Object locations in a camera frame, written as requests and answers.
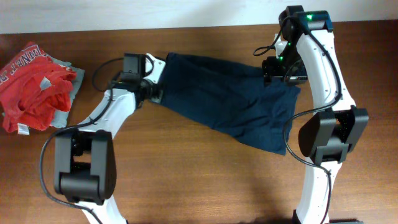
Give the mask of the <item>dark navy blue shorts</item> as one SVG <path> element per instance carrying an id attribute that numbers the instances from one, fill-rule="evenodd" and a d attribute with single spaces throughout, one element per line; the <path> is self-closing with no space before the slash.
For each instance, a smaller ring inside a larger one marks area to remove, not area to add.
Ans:
<path id="1" fill-rule="evenodd" d="M 284 141 L 300 88 L 265 84 L 262 69 L 217 58 L 170 52 L 159 80 L 160 104 L 247 146 L 285 155 Z"/>

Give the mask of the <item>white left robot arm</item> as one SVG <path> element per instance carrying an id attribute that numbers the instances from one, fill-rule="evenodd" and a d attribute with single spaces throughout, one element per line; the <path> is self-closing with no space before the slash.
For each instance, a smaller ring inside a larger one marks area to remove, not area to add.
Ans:
<path id="1" fill-rule="evenodd" d="M 65 199 L 53 201 L 81 210 L 90 223 L 127 223 L 114 198 L 113 139 L 144 100 L 161 94 L 153 80 L 113 82 L 89 117 L 56 131 L 53 187 Z"/>

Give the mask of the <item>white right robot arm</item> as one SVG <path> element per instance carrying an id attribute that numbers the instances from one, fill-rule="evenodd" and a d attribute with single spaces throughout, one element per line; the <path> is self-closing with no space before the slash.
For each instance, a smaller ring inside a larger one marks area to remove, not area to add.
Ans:
<path id="1" fill-rule="evenodd" d="M 262 63 L 264 81 L 277 78 L 291 85 L 309 82 L 313 98 L 313 108 L 293 115 L 282 131 L 286 137 L 293 120 L 311 115 L 298 132 L 302 154 L 293 154 L 305 165 L 305 177 L 292 221 L 329 223 L 336 176 L 364 132 L 369 115 L 356 106 L 343 80 L 329 13 L 288 6 L 279 15 L 279 25 L 279 33 L 267 47 L 275 50 L 275 55 Z"/>

